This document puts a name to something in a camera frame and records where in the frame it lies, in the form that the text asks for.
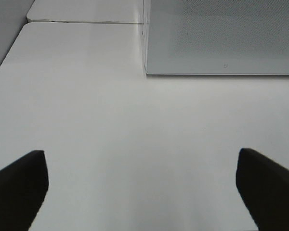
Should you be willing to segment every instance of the white tabletop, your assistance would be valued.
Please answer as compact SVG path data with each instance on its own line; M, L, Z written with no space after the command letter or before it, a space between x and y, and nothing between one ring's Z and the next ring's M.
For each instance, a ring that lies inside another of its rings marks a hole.
M48 164L32 231L256 230L241 147L289 168L289 78L146 77L138 25L30 23L0 67L0 169Z
M29 22L138 23L142 0L35 0Z

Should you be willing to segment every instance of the white wall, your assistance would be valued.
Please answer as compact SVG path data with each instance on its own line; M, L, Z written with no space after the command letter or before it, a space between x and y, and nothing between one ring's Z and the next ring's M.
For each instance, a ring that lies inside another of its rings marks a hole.
M0 0L0 64L16 39L34 0Z

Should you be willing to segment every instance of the perforated panel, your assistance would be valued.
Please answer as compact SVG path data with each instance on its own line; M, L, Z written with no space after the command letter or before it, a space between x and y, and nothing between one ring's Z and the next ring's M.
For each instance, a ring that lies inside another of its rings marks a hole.
M289 0L152 0L147 59L155 74L289 74Z

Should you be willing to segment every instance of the white table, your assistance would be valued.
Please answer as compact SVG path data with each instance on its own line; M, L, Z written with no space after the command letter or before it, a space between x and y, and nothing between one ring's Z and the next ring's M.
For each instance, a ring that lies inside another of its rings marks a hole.
M29 22L139 23L142 0L35 0Z
M289 78L146 77L138 25L30 23L0 67L0 169L47 158L32 231L256 230L241 147L289 168Z

